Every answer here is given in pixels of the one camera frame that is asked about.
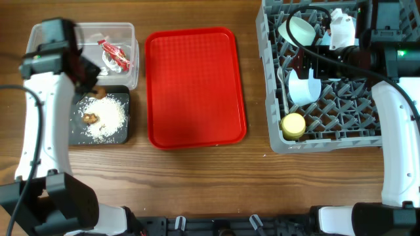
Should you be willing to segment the brown food scrap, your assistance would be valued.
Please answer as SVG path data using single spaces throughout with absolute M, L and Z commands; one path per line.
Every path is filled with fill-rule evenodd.
M 84 113 L 82 116 L 82 121 L 88 125 L 92 125 L 97 123 L 99 118 L 94 113 Z

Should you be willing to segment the white plastic spoon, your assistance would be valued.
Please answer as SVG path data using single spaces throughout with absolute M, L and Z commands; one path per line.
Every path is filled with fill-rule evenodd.
M 281 67 L 277 70 L 277 78 L 280 82 L 281 91 L 282 91 L 282 100 L 283 100 L 283 108 L 286 115 L 289 114 L 289 105 L 288 105 L 288 99 L 287 99 L 287 92 L 285 89 L 285 82 L 284 82 L 284 71 Z

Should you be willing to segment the yellow plastic cup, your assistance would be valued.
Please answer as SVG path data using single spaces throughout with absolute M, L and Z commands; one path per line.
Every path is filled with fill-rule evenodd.
M 305 133 L 305 118 L 299 113 L 290 113 L 280 121 L 280 129 L 286 140 L 297 140 Z

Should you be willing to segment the small light blue bowl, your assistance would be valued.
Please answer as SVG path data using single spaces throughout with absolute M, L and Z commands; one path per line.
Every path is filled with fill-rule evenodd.
M 293 69 L 288 79 L 289 95 L 297 106 L 305 106 L 316 102 L 322 90 L 320 79 L 314 78 L 314 70 L 308 71 L 308 79 L 299 79 L 297 72 Z

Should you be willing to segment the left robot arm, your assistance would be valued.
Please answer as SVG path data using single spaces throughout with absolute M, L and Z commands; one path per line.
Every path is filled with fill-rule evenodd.
M 74 22 L 53 18 L 41 27 L 43 42 L 20 65 L 24 143 L 14 182 L 1 186 L 1 206 L 28 235 L 133 234 L 141 226 L 131 212 L 100 204 L 70 167 L 71 106 L 95 91 L 100 70 L 83 57 Z

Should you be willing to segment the green bowl with rice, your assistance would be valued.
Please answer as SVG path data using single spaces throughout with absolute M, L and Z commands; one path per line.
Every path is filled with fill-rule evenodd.
M 289 29 L 293 34 L 294 38 L 302 46 L 310 46 L 316 36 L 314 28 L 305 20 L 293 16 L 290 20 Z M 279 34 L 285 39 L 288 43 L 296 47 L 296 44 L 290 39 L 286 30 L 286 22 L 282 23 L 278 28 Z

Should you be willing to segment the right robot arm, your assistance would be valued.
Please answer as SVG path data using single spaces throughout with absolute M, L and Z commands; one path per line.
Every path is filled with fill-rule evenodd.
M 398 1 L 361 1 L 353 23 L 358 45 L 329 56 L 299 46 L 324 62 L 326 78 L 374 81 L 384 162 L 380 202 L 314 206 L 306 225 L 310 234 L 419 234 L 419 43 L 404 39 L 401 9 Z

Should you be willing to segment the red snack wrapper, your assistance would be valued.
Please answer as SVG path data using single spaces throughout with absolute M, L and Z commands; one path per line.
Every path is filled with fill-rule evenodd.
M 100 40 L 98 44 L 104 51 L 102 54 L 102 60 L 112 71 L 121 73 L 122 71 L 129 71 L 130 61 L 127 59 L 123 49 L 112 45 L 107 40 Z

